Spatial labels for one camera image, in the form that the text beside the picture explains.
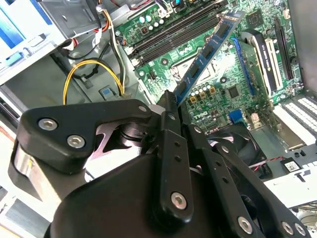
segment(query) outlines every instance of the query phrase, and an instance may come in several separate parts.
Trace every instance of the yellow wire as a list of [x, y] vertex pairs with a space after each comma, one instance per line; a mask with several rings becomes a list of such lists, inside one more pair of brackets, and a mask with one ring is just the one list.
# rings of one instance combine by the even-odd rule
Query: yellow wire
[[63, 104], [66, 105], [66, 95], [67, 95], [67, 90], [68, 90], [68, 86], [69, 86], [69, 82], [71, 80], [71, 77], [73, 75], [73, 73], [75, 72], [76, 69], [78, 69], [79, 67], [85, 65], [85, 64], [90, 64], [90, 63], [93, 63], [93, 64], [99, 64], [100, 66], [102, 66], [105, 70], [107, 70], [111, 76], [114, 78], [116, 84], [118, 85], [119, 87], [119, 90], [120, 90], [120, 93], [121, 95], [123, 94], [124, 90], [123, 90], [123, 87], [120, 83], [120, 80], [117, 78], [117, 76], [113, 73], [113, 71], [111, 69], [109, 69], [107, 66], [105, 66], [104, 64], [96, 61], [96, 60], [93, 60], [93, 59], [89, 59], [89, 60], [84, 60], [84, 61], [81, 61], [80, 63], [76, 64], [72, 69], [71, 71], [68, 73], [68, 76], [66, 78], [66, 81], [65, 81], [65, 84], [64, 84], [64, 91], [63, 91]]

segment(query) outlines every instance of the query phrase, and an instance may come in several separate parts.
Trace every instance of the silver screw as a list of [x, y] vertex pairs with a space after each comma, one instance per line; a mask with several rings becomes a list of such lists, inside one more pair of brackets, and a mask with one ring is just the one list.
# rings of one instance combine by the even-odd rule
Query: silver screw
[[53, 119], [44, 118], [39, 121], [39, 127], [43, 130], [55, 130], [57, 123]]
[[202, 133], [202, 130], [198, 126], [194, 127], [194, 129], [195, 129], [196, 132]]
[[299, 224], [295, 223], [295, 228], [301, 235], [303, 235], [303, 236], [306, 235], [305, 230]]
[[174, 192], [171, 196], [172, 203], [180, 210], [184, 210], [187, 206], [185, 197], [179, 192]]
[[80, 135], [71, 135], [67, 138], [67, 143], [71, 147], [76, 149], [83, 148], [85, 146], [85, 140]]
[[99, 4], [99, 5], [96, 6], [96, 11], [97, 11], [97, 12], [102, 12], [103, 9], [104, 9], [104, 7], [103, 7], [102, 4]]
[[146, 109], [145, 107], [143, 107], [143, 106], [139, 106], [139, 109], [140, 109], [141, 111], [143, 111], [143, 112], [146, 112], [146, 111], [147, 111], [147, 109]]
[[290, 234], [290, 235], [293, 235], [293, 234], [294, 234], [293, 229], [291, 228], [291, 226], [290, 226], [288, 223], [282, 222], [282, 227], [284, 228], [284, 230], [285, 230], [288, 234]]
[[253, 232], [253, 229], [252, 229], [252, 226], [250, 224], [250, 222], [244, 218], [244, 217], [238, 217], [238, 223], [239, 223], [239, 226], [241, 227], [241, 229], [247, 233], [247, 234], [252, 234]]
[[227, 147], [225, 147], [224, 145], [221, 146], [222, 150], [226, 153], [229, 153], [229, 150]]
[[171, 118], [172, 120], [176, 120], [173, 114], [168, 114], [168, 117]]

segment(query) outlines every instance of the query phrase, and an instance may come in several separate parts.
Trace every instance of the black pcie slot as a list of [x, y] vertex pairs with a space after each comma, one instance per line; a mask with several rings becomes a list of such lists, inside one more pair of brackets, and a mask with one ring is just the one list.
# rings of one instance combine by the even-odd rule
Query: black pcie slot
[[143, 56], [143, 58], [140, 60], [140, 65], [144, 65], [164, 54], [167, 52], [175, 49], [176, 47], [188, 42], [190, 39], [193, 39], [204, 32], [210, 30], [211, 28], [214, 28], [218, 24], [218, 19], [208, 19], [203, 24], [199, 25], [199, 27], [193, 29], [189, 28], [186, 31], [180, 33], [179, 35], [169, 39], [167, 42], [164, 42], [163, 45], [160, 45], [153, 49], [151, 52], [144, 52], [144, 55], [140, 54], [140, 56]]
[[168, 37], [169, 35], [177, 32], [178, 30], [184, 28], [185, 26], [190, 25], [191, 23], [195, 22], [202, 16], [206, 16], [212, 11], [217, 13], [217, 10], [222, 9], [223, 6], [227, 5], [227, 1], [224, 0], [222, 2], [208, 2], [203, 6], [198, 7], [197, 9], [189, 12], [187, 15], [179, 18], [178, 20], [168, 24], [164, 29], [152, 34], [148, 38], [138, 42], [135, 44], [135, 48], [132, 56], [135, 56], [138, 52], [141, 52], [147, 49], [149, 46], [153, 46], [159, 41], [163, 40], [164, 38]]
[[274, 29], [275, 29], [278, 47], [279, 47], [280, 54], [281, 54], [281, 59], [282, 59], [285, 77], [287, 79], [293, 79], [294, 75], [293, 75], [293, 71], [292, 71], [292, 67], [291, 67], [290, 57], [289, 57], [289, 54], [287, 51], [285, 32], [284, 32], [284, 29], [281, 26], [281, 23], [277, 17], [274, 18]]

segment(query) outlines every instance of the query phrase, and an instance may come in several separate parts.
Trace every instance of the blue ram stick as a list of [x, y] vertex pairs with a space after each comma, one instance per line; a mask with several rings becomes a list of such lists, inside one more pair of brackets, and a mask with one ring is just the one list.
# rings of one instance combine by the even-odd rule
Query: blue ram stick
[[249, 87], [249, 90], [250, 90], [250, 94], [252, 96], [254, 96], [254, 89], [253, 89], [253, 86], [252, 86], [251, 77], [250, 77], [250, 75], [248, 73], [246, 64], [244, 63], [244, 59], [243, 59], [243, 56], [242, 56], [242, 52], [241, 52], [241, 47], [240, 47], [239, 41], [236, 38], [232, 38], [232, 41], [233, 41], [234, 46], [236, 48], [236, 51], [237, 51], [237, 54], [238, 54], [238, 58], [239, 58], [239, 62], [240, 62], [240, 65], [242, 67], [242, 70], [243, 70], [243, 74], [244, 74], [244, 76], [245, 76], [245, 78], [247, 80], [247, 84], [248, 84], [248, 87]]
[[174, 90], [178, 106], [186, 99], [189, 91], [195, 86], [214, 56], [238, 26], [244, 14], [243, 11], [230, 10], [220, 20], [209, 40], [204, 44], [202, 51], [196, 56]]

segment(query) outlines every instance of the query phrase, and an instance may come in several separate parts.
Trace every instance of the white wire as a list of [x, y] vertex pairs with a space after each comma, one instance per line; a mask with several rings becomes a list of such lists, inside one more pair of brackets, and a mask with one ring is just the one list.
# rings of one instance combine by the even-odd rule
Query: white wire
[[112, 23], [112, 20], [111, 20], [110, 16], [109, 16], [109, 21], [110, 21], [109, 27], [110, 27], [111, 32], [112, 32], [112, 39], [111, 39], [111, 40], [112, 40], [113, 45], [114, 45], [114, 50], [117, 52], [117, 54], [118, 54], [118, 56], [119, 56], [119, 59], [120, 59], [120, 61], [121, 61], [121, 64], [123, 65], [123, 72], [122, 72], [123, 82], [122, 82], [122, 87], [124, 88], [125, 74], [126, 74], [126, 72], [125, 72], [125, 66], [124, 66], [124, 62], [123, 62], [123, 58], [122, 58], [122, 56], [121, 56], [121, 53], [120, 53], [120, 51], [119, 51], [119, 49], [118, 49], [118, 47], [117, 47], [117, 43], [116, 43], [116, 41], [115, 41], [114, 27], [113, 27], [113, 23]]

